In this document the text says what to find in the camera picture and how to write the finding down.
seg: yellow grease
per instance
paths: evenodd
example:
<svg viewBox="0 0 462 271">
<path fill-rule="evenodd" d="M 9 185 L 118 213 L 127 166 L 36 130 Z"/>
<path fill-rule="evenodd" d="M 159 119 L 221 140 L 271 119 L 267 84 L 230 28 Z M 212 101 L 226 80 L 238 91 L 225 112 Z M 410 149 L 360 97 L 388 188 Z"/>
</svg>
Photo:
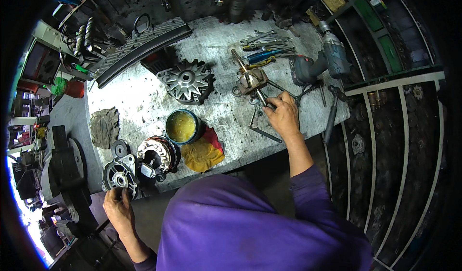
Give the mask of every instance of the yellow grease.
<svg viewBox="0 0 462 271">
<path fill-rule="evenodd" d="M 187 112 L 176 112 L 166 124 L 169 137 L 176 142 L 189 140 L 196 130 L 194 118 Z"/>
</svg>

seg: red cloth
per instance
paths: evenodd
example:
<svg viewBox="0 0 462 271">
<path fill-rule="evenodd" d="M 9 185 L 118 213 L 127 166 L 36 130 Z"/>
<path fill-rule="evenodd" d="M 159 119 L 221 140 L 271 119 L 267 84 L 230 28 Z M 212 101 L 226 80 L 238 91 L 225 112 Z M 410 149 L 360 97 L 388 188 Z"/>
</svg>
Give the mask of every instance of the red cloth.
<svg viewBox="0 0 462 271">
<path fill-rule="evenodd" d="M 220 152 L 223 154 L 223 147 L 221 143 L 218 141 L 218 136 L 217 133 L 213 128 L 209 128 L 208 126 L 205 127 L 205 133 L 202 136 L 207 140 L 214 148 L 217 148 L 220 150 Z"/>
</svg>

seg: purple shirt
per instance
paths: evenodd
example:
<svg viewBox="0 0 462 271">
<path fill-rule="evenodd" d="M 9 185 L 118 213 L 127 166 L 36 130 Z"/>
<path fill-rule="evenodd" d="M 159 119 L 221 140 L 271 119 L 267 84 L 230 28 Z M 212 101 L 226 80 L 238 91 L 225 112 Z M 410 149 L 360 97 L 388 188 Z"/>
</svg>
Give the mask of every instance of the purple shirt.
<svg viewBox="0 0 462 271">
<path fill-rule="evenodd" d="M 278 215 L 246 180 L 213 175 L 170 200 L 147 270 L 369 270 L 372 247 L 339 217 L 316 166 L 291 178 L 297 219 Z"/>
</svg>

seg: gray rag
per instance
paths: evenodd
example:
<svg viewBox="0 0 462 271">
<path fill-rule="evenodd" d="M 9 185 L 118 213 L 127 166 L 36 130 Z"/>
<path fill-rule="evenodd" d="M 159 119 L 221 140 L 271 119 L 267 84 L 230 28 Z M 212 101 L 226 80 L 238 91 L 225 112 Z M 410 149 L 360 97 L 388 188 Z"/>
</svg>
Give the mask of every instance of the gray rag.
<svg viewBox="0 0 462 271">
<path fill-rule="evenodd" d="M 91 142 L 95 147 L 109 149 L 119 136 L 119 112 L 114 106 L 90 115 Z"/>
</svg>

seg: red container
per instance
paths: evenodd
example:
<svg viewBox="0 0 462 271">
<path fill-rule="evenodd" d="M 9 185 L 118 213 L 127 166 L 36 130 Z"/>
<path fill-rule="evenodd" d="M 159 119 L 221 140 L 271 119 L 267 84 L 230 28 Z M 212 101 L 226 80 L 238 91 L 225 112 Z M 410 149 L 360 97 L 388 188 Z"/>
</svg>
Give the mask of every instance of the red container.
<svg viewBox="0 0 462 271">
<path fill-rule="evenodd" d="M 84 83 L 82 82 L 67 82 L 64 94 L 73 98 L 83 98 L 85 94 Z"/>
</svg>

